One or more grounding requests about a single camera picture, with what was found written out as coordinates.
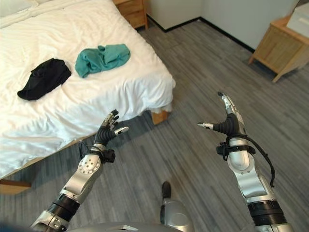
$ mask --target teal shirt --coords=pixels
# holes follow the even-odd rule
[[[85,78],[90,73],[113,69],[125,64],[130,58],[130,50],[124,44],[87,48],[78,55],[75,69],[78,75]]]

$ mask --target gray wooden floor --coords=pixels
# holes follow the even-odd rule
[[[168,180],[197,232],[253,231],[235,178],[216,154],[224,136],[196,126],[201,120],[225,119],[216,95],[221,90],[237,104],[248,134],[269,153],[287,220],[295,231],[307,232],[309,66],[272,84],[272,71],[258,62],[249,66],[250,52],[202,22],[168,33],[152,25],[140,34],[177,82],[174,110],[155,127],[148,112],[121,123],[130,131],[109,144],[116,161],[105,165],[71,228],[109,221],[159,222],[160,186]],[[255,157],[269,179],[268,165]],[[0,220],[29,225],[57,196],[78,161],[74,145],[12,176],[32,181],[33,187],[20,195],[1,195]]]

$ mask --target white duvet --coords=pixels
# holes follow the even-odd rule
[[[127,120],[172,101],[173,78],[111,0],[54,0],[39,7],[0,30],[0,178],[94,133],[113,109]],[[80,78],[78,54],[107,44],[126,44],[129,61]],[[71,77],[36,101],[19,98],[30,71],[50,58],[63,59]]]

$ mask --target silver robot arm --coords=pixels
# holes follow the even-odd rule
[[[32,229],[44,232],[67,230],[69,221],[102,173],[103,164],[114,162],[115,153],[113,150],[106,150],[106,144],[117,135],[129,130],[129,127],[123,127],[112,131],[119,118],[117,114],[118,112],[114,110],[104,119],[95,136],[94,144],[79,162],[76,172],[60,191],[58,198],[31,225]]]
[[[217,147],[217,153],[227,161],[238,181],[239,189],[255,223],[255,230],[257,232],[293,232],[271,188],[275,171],[267,154],[246,135],[242,117],[231,99],[221,92],[218,92],[218,95],[225,104],[226,121],[218,124],[201,122],[198,125],[227,135],[226,142],[220,143]],[[248,140],[253,142],[268,161],[272,170],[270,184],[256,169],[252,156],[255,150],[248,145]]]

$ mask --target wooden bed frame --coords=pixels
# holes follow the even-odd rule
[[[168,118],[168,112],[167,111],[162,111],[161,113],[153,113],[151,112],[151,116],[152,116],[152,121],[155,125],[159,124],[160,122],[163,122],[165,120],[167,120]],[[68,145],[66,145],[65,147],[63,147],[62,149],[65,149],[69,146],[74,145],[75,143],[78,143],[80,140],[86,139],[90,136],[92,136],[93,134],[83,137],[81,139],[78,140],[74,140],[73,142],[69,143]],[[5,178],[7,178],[8,176],[18,172],[19,170],[26,168],[42,159],[44,159],[46,157],[38,157],[38,158],[34,158],[33,160],[31,160],[30,162],[26,163],[23,167],[16,169],[14,171],[12,171],[11,173],[7,174],[6,176],[2,177],[2,179],[0,179],[0,194],[8,194],[8,195],[16,195],[19,194],[29,188],[31,188],[31,183],[29,182],[24,182],[24,181],[15,181],[15,180],[5,180]]]

